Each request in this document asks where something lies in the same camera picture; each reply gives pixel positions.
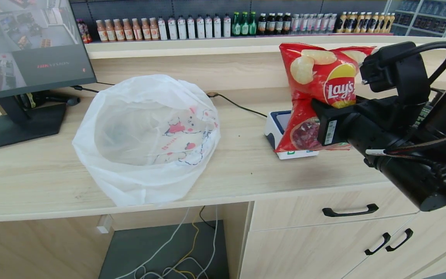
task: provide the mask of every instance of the green glass bottle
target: green glass bottle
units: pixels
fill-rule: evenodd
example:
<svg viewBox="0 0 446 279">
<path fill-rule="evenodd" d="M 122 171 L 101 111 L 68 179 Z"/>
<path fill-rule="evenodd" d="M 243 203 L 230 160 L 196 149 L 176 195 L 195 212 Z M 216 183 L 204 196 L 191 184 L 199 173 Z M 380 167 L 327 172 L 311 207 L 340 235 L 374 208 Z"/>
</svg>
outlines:
<svg viewBox="0 0 446 279">
<path fill-rule="evenodd" d="M 238 21 L 239 12 L 236 11 L 233 13 L 233 26 L 232 26 L 232 35 L 240 36 L 240 23 Z"/>
<path fill-rule="evenodd" d="M 254 36 L 256 34 L 256 12 L 251 11 L 251 19 L 249 21 L 249 35 Z"/>
<path fill-rule="evenodd" d="M 249 35 L 249 23 L 247 23 L 247 12 L 242 12 L 242 19 L 240 20 L 240 35 Z"/>
</svg>

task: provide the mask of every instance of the hikvision logo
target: hikvision logo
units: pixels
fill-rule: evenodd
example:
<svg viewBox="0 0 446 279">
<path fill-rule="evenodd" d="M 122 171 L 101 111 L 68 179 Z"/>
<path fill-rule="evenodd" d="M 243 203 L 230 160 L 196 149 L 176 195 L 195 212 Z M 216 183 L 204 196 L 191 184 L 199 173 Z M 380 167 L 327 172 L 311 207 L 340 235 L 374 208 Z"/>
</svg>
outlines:
<svg viewBox="0 0 446 279">
<path fill-rule="evenodd" d="M 57 66 L 64 66 L 69 65 L 70 62 L 56 62 L 56 63 L 49 63 L 49 64 L 41 64 L 37 65 L 37 68 L 50 68 L 50 67 L 57 67 Z"/>
</svg>

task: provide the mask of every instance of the monitor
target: monitor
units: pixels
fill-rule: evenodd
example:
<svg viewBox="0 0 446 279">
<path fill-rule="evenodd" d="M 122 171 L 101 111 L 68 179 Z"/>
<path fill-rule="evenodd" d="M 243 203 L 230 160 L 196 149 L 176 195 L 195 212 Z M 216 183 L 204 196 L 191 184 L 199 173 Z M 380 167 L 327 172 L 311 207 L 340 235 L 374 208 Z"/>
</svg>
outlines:
<svg viewBox="0 0 446 279">
<path fill-rule="evenodd" d="M 0 147 L 60 131 L 65 104 L 24 110 L 16 95 L 96 81 L 68 0 L 0 0 Z"/>
</svg>

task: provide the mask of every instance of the barcode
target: barcode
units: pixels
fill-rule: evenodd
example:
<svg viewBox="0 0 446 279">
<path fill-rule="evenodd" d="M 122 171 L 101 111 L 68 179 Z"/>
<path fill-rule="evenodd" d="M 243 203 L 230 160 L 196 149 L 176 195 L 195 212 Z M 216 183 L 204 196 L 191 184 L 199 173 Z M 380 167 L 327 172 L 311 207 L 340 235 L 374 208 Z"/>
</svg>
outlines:
<svg viewBox="0 0 446 279">
<path fill-rule="evenodd" d="M 329 145 L 333 142 L 333 135 L 335 134 L 336 120 L 328 123 L 328 129 L 326 130 L 326 137 L 324 138 L 324 145 Z"/>
</svg>

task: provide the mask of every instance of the black drawer handle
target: black drawer handle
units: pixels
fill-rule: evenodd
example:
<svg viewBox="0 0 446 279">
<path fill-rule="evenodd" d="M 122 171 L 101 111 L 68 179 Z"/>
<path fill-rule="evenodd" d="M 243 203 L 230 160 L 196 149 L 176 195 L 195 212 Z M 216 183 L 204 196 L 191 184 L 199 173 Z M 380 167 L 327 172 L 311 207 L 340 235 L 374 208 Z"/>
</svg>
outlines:
<svg viewBox="0 0 446 279">
<path fill-rule="evenodd" d="M 368 255 L 368 256 L 371 256 L 371 255 L 373 255 L 374 253 L 376 253 L 379 249 L 381 249 L 386 243 L 388 243 L 389 241 L 390 241 L 390 238 L 391 238 L 391 236 L 390 236 L 390 234 L 389 233 L 384 233 L 383 234 L 383 238 L 384 238 L 384 241 L 383 241 L 383 243 L 382 243 L 382 245 L 380 245 L 375 251 L 373 251 L 373 252 L 371 252 L 369 249 L 366 249 L 364 252 L 366 253 L 366 255 Z"/>
<path fill-rule="evenodd" d="M 322 209 L 322 213 L 325 216 L 328 216 L 328 217 L 345 217 L 345 216 L 356 216 L 356 215 L 371 214 L 371 213 L 376 212 L 379 209 L 378 206 L 375 205 L 374 203 L 366 205 L 366 207 L 368 208 L 367 211 L 354 212 L 354 213 L 336 213 L 331 208 L 323 208 Z"/>
<path fill-rule="evenodd" d="M 385 249 L 386 249 L 388 252 L 395 251 L 395 250 L 398 249 L 400 246 L 402 246 L 402 244 L 404 244 L 405 242 L 407 242 L 407 240 L 409 240 L 409 238 L 411 238 L 413 234 L 414 234 L 414 232 L 413 232 L 411 229 L 407 229 L 407 230 L 405 230 L 405 235 L 406 235 L 406 237 L 405 237 L 405 239 L 404 239 L 403 242 L 400 242 L 400 244 L 398 244 L 395 248 L 392 248 L 392 247 L 389 245 L 389 246 L 386 246 Z"/>
</svg>

